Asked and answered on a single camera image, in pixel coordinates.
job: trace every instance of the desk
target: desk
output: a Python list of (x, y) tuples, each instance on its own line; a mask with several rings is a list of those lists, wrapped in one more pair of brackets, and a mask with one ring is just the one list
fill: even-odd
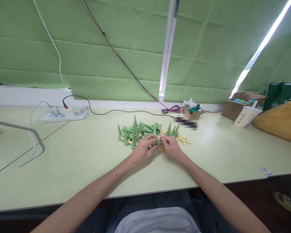
[[(0, 121), (12, 123), (15, 125), (29, 126), (29, 114), (33, 110), (33, 107), (0, 107)], [(42, 114), (43, 108), (37, 108), (32, 114), (31, 127), (35, 129), (41, 139), (43, 140), (51, 133), (62, 127), (66, 122), (57, 122), (52, 124), (43, 124), (39, 119), (46, 115), (46, 112)], [(22, 156), (28, 150), (33, 148), (33, 143), (29, 137), (27, 131), (11, 128), (7, 126), (1, 126), (3, 134), (0, 135), (0, 171), (6, 166), (11, 164), (17, 158)], [(32, 155), (32, 151), (26, 156), (25, 159), (29, 159)]]
[[(104, 113), (109, 110), (95, 111)], [(160, 110), (149, 111), (160, 114)], [(241, 138), (233, 136), (232, 121), (220, 116), (204, 114), (196, 131), (179, 128), (179, 132), (192, 142), (192, 145), (180, 144), (181, 149), (201, 168), (223, 183), (264, 179), (266, 175), (260, 171), (261, 168), (268, 168), (275, 175), (291, 173), (288, 166), (291, 166), (291, 142), (253, 127), (239, 129), (244, 135)], [(176, 125), (172, 118), (148, 113), (138, 112), (136, 118), (137, 122), (163, 124), (164, 131), (170, 121), (172, 127)], [(22, 168), (14, 162), (0, 172), (0, 211), (66, 202), (131, 153), (130, 147), (117, 140), (117, 124), (129, 127), (133, 120), (133, 113), (104, 116), (90, 113), (85, 120), (66, 124), (44, 140), (46, 151), (38, 159)], [(272, 145), (274, 159), (267, 154), (268, 147), (244, 146), (244, 139)], [(286, 164), (282, 170), (281, 160), (285, 160)], [(26, 158), (22, 156), (17, 161), (22, 163)], [(190, 175), (165, 153), (156, 151), (151, 161), (127, 174), (107, 197), (192, 187), (197, 187), (197, 184)]]

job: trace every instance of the cardboard box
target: cardboard box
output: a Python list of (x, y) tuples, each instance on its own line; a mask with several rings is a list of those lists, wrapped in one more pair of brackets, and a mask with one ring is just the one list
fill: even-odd
[(252, 106), (252, 105), (246, 105), (243, 103), (235, 102), (235, 99), (241, 99), (244, 101), (257, 99), (258, 103), (256, 106), (261, 106), (263, 104), (263, 101), (266, 99), (266, 96), (250, 93), (250, 92), (236, 92), (233, 97), (229, 100), (227, 106), (225, 107), (222, 116), (225, 116), (229, 119), (232, 119), (233, 121), (236, 120), (238, 115), (243, 109), (243, 106)]
[(193, 112), (190, 114), (190, 112), (185, 107), (182, 108), (182, 113), (188, 118), (188, 120), (198, 120), (200, 115), (204, 114), (205, 112), (205, 110), (201, 110), (200, 112)]

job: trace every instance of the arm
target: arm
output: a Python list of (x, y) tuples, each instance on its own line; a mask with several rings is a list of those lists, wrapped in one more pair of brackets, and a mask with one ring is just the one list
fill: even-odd
[(185, 167), (217, 210), (238, 232), (270, 232), (235, 194), (190, 160), (180, 149), (175, 137), (161, 135), (161, 142), (167, 154)]
[(154, 134), (147, 135), (140, 139), (137, 147), (130, 156), (124, 159), (111, 171), (74, 195), (32, 232), (75, 232), (121, 177), (138, 164), (150, 158), (153, 152), (157, 148), (160, 148), (160, 146), (149, 147), (157, 140), (158, 138)]

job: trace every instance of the hand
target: hand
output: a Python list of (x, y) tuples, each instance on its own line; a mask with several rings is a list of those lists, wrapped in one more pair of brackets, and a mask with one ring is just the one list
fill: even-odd
[(176, 159), (177, 161), (182, 161), (187, 157), (186, 154), (180, 149), (180, 146), (174, 136), (164, 136), (161, 134), (160, 139), (164, 150), (170, 157)]
[(144, 138), (141, 138), (138, 142), (136, 148), (132, 151), (130, 156), (128, 157), (132, 162), (133, 166), (137, 166), (140, 163), (149, 159), (153, 152), (161, 148), (162, 146), (154, 146), (153, 143), (157, 142), (158, 138), (154, 134), (149, 134)]

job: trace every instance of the forearm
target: forearm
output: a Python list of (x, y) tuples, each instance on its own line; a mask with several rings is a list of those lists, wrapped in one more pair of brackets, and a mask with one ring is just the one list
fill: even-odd
[(129, 157), (98, 178), (56, 210), (32, 232), (75, 232), (82, 222), (133, 166)]
[(220, 181), (202, 170), (186, 155), (182, 157), (180, 163), (238, 232), (269, 232), (254, 213)]

